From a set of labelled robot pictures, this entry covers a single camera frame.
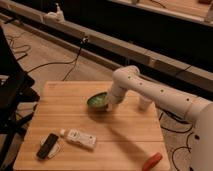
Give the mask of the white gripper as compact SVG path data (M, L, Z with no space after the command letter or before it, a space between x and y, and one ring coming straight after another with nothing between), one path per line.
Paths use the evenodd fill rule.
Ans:
M112 92L107 93L107 102L109 108L116 108L123 100L123 96L116 95Z

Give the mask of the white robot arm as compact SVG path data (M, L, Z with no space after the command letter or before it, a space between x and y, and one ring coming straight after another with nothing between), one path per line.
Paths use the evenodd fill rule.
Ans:
M113 72L113 83L107 92L107 104L115 108L126 93L137 92L160 108L178 115L195 128L190 171L213 171L213 101L140 77L136 66Z

